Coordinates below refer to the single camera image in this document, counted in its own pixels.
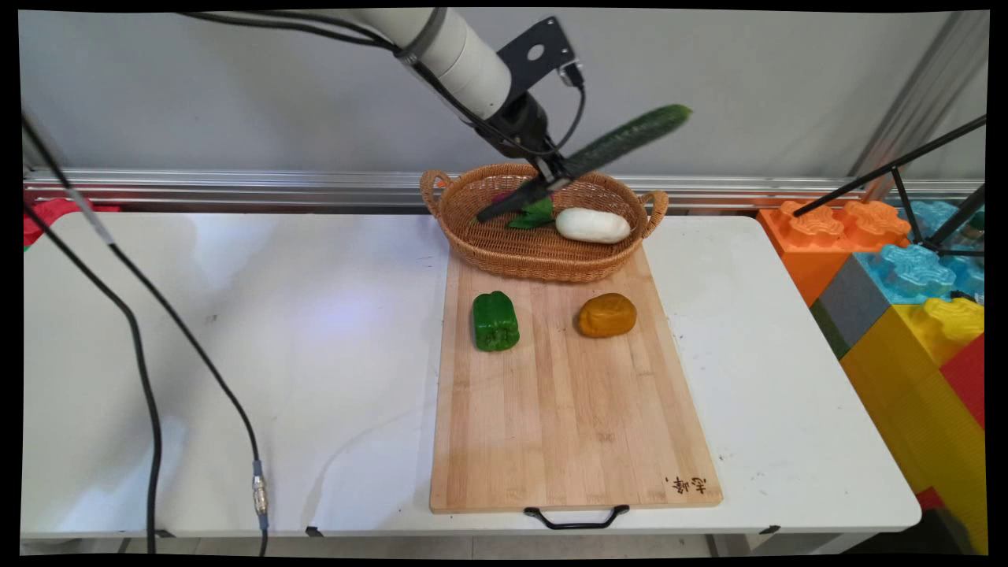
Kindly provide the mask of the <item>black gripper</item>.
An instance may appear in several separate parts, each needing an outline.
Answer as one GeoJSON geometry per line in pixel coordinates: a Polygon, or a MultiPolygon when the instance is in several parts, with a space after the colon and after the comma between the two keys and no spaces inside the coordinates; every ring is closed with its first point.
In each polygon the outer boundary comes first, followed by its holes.
{"type": "Polygon", "coordinates": [[[547,132],[547,113],[532,93],[520,94],[508,105],[476,126],[476,132],[504,157],[524,159],[537,171],[533,191],[548,193],[573,181],[566,160],[547,132]]]}

